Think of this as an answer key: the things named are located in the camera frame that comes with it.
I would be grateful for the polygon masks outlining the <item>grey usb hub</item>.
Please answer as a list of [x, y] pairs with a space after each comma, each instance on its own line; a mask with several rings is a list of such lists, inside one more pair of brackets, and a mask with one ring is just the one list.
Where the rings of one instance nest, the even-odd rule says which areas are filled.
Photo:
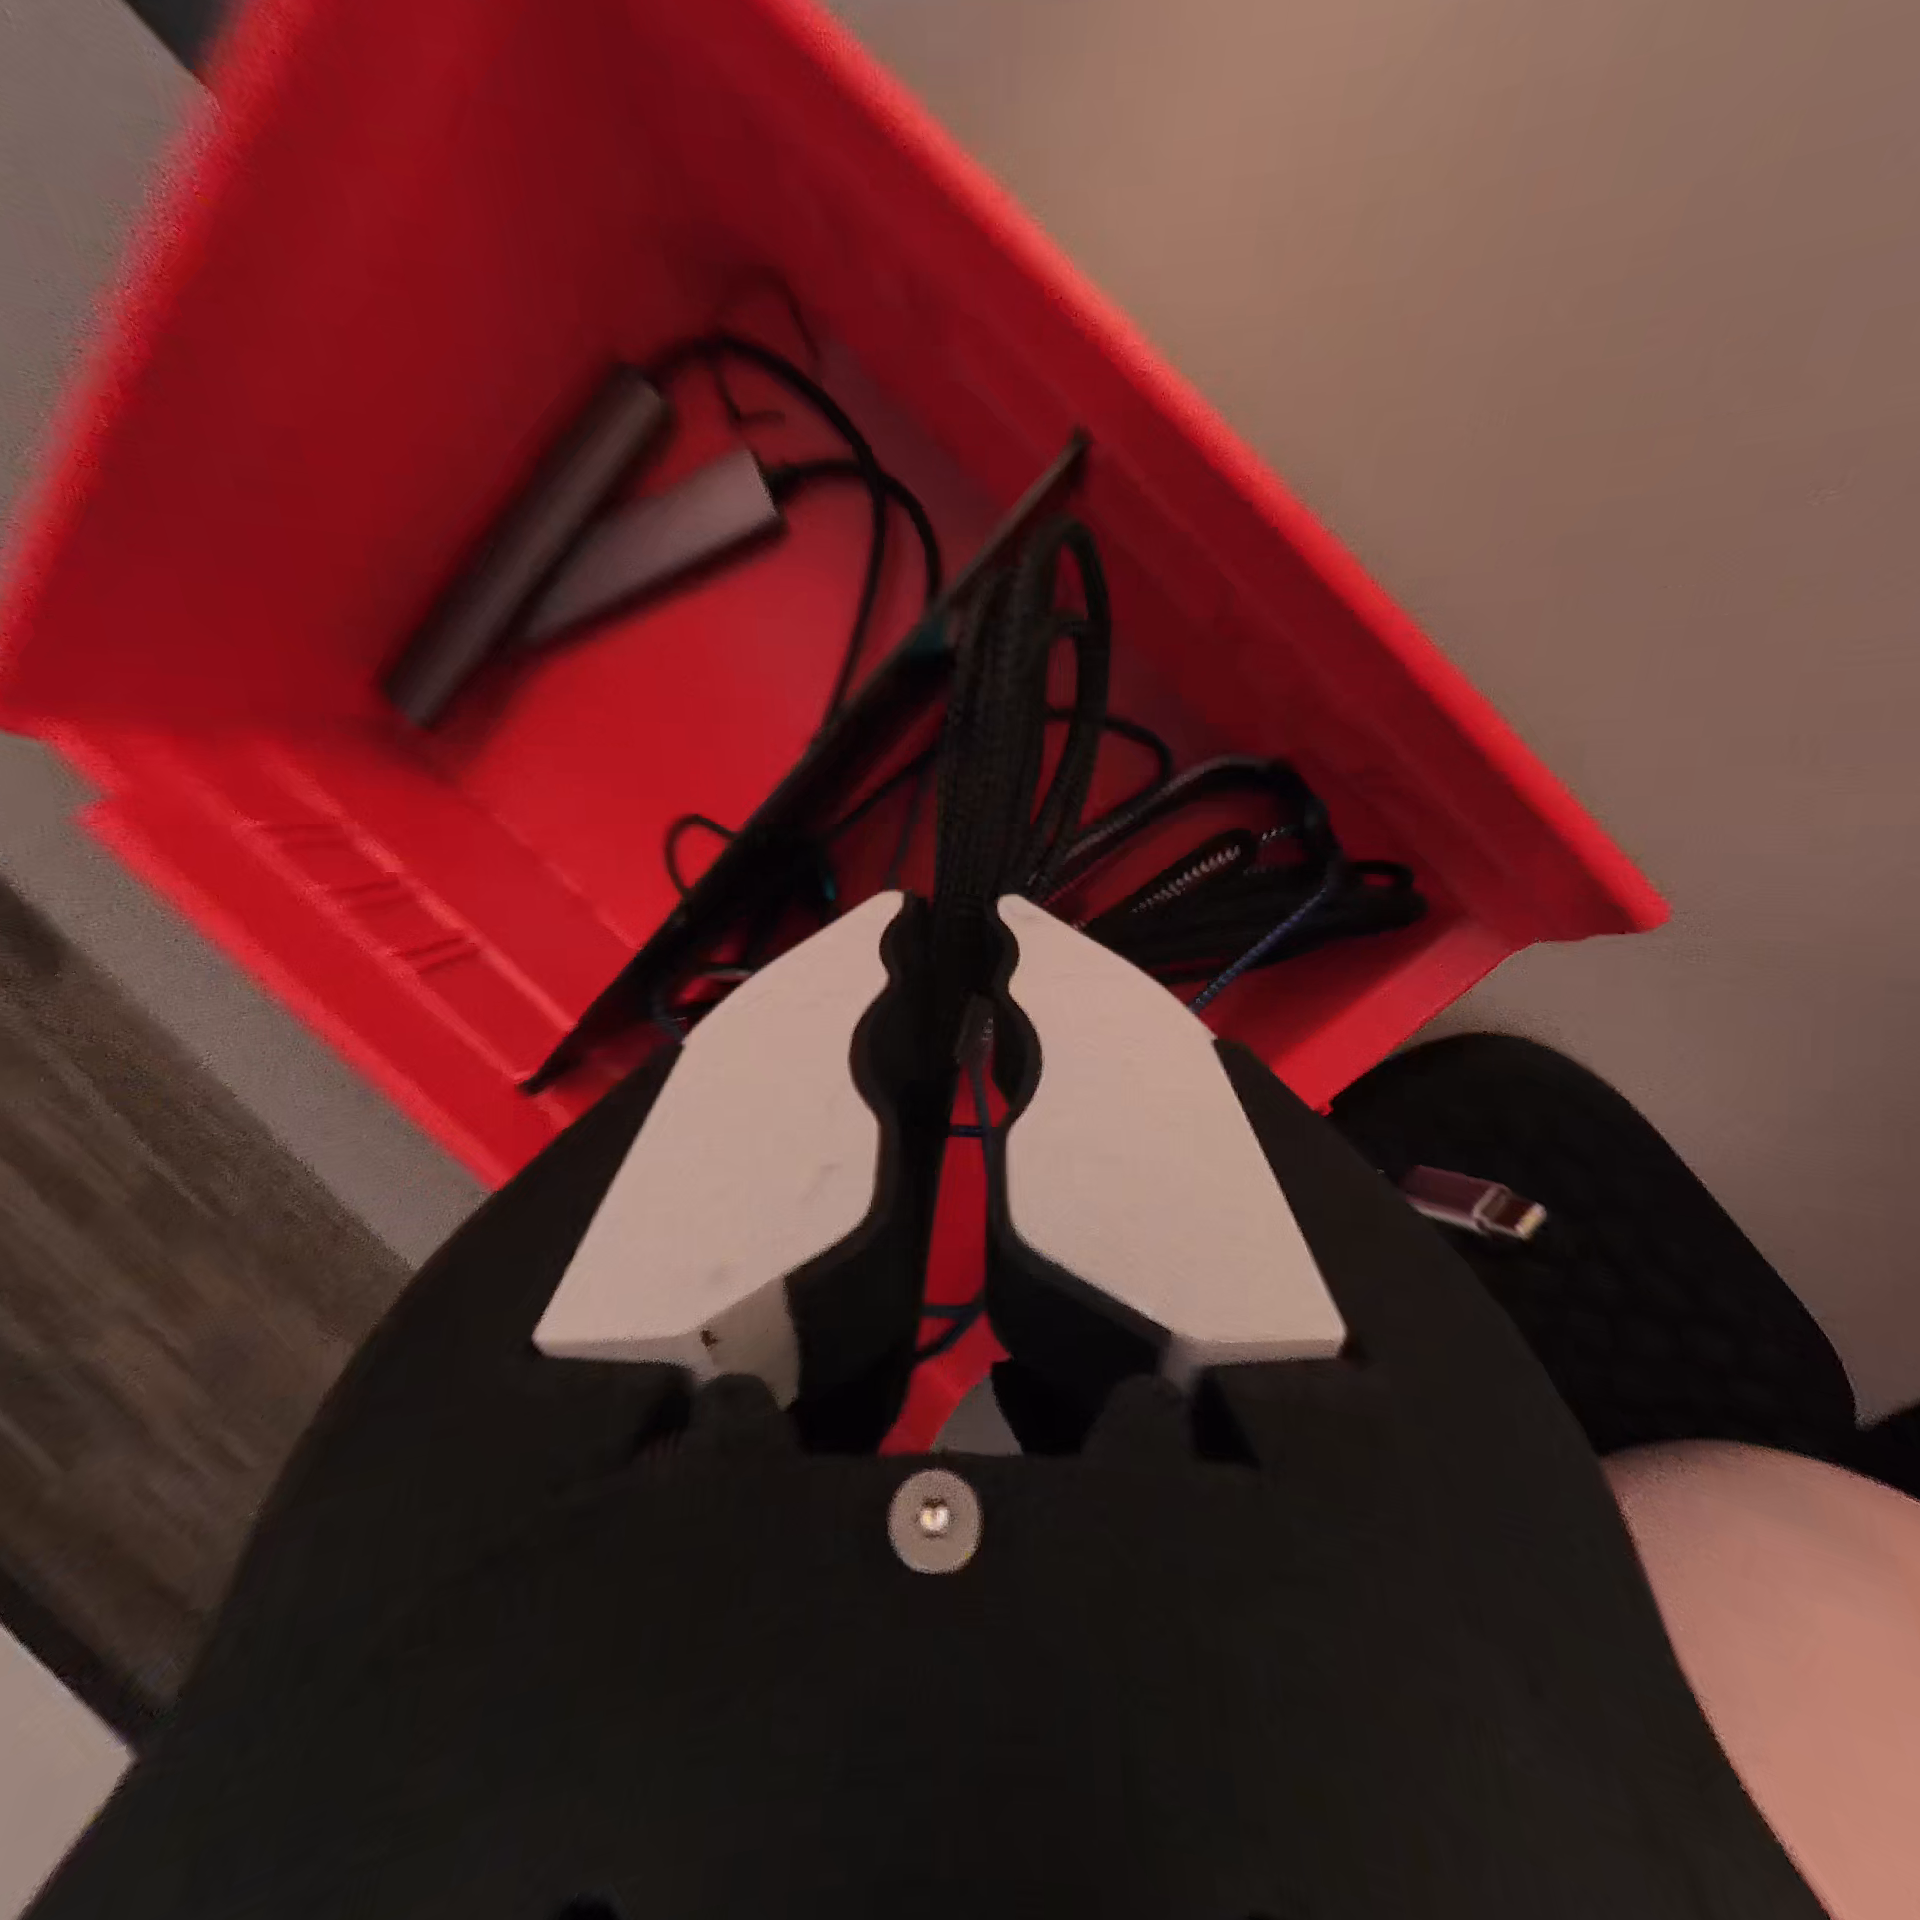
[[[780, 423], [752, 415], [728, 385], [743, 367], [813, 417], [836, 456], [766, 463], [743, 443], [656, 495], [634, 495], [641, 469], [677, 431], [673, 385], [709, 373], [740, 433]], [[532, 655], [780, 540], [806, 492], [852, 487], [869, 501], [871, 545], [828, 713], [848, 700], [880, 601], [894, 522], [919, 545], [922, 597], [945, 587], [941, 540], [919, 497], [892, 474], [850, 412], [797, 361], [734, 331], [677, 340], [645, 367], [616, 363], [586, 394], [472, 543], [391, 664], [382, 696], [414, 730], [442, 725], [497, 658]]]

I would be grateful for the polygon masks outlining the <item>red plastic bin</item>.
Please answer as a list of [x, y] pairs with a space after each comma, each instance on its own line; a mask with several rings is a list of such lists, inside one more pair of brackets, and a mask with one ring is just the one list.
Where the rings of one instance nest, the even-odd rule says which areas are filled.
[[1326, 1103], [1506, 956], [1656, 897], [1452, 664], [813, 4], [255, 4], [78, 386], [5, 601], [5, 730], [133, 871], [486, 1184], [521, 1082], [663, 922], [661, 834], [797, 757], [862, 533], [486, 692], [377, 696], [616, 353], [801, 317], [960, 540], [1077, 426], [1137, 712], [1277, 748], [1429, 922], [1228, 992]]

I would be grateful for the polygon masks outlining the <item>black foam pad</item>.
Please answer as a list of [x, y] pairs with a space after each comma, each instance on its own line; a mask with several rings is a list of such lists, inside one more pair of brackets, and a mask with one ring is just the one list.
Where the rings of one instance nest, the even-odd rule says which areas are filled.
[[1445, 1231], [1600, 1456], [1722, 1443], [1841, 1463], [1856, 1392], [1812, 1313], [1632, 1103], [1551, 1048], [1452, 1036], [1327, 1120], [1391, 1184], [1436, 1168], [1542, 1210], [1529, 1239]]

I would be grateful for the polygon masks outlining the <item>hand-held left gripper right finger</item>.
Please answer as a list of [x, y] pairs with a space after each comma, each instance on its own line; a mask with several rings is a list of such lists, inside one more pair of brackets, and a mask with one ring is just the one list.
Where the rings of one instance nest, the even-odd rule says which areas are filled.
[[1044, 907], [996, 901], [988, 1313], [1046, 1391], [1329, 1360], [1348, 1327], [1214, 1036]]

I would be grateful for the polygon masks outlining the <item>black bin divider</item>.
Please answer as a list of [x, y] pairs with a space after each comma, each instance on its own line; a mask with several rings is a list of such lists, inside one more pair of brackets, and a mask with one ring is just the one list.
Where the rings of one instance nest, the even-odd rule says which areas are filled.
[[954, 583], [860, 684], [848, 706], [821, 727], [648, 943], [589, 1001], [540, 1067], [518, 1082], [518, 1092], [536, 1097], [550, 1090], [612, 1039], [653, 1020], [665, 1000], [717, 956], [743, 919], [818, 871], [818, 853], [824, 848], [834, 812], [944, 696], [962, 610], [983, 585], [1012, 565], [1041, 515], [1072, 492], [1089, 449], [1089, 433], [1077, 426], [1058, 457], [1020, 495]]

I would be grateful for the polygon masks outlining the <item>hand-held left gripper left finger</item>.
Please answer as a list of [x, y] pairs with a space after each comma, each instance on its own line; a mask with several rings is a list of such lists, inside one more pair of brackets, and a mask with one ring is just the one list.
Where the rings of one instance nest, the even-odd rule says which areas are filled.
[[911, 1357], [922, 1271], [926, 904], [880, 891], [679, 1048], [534, 1347], [821, 1402]]

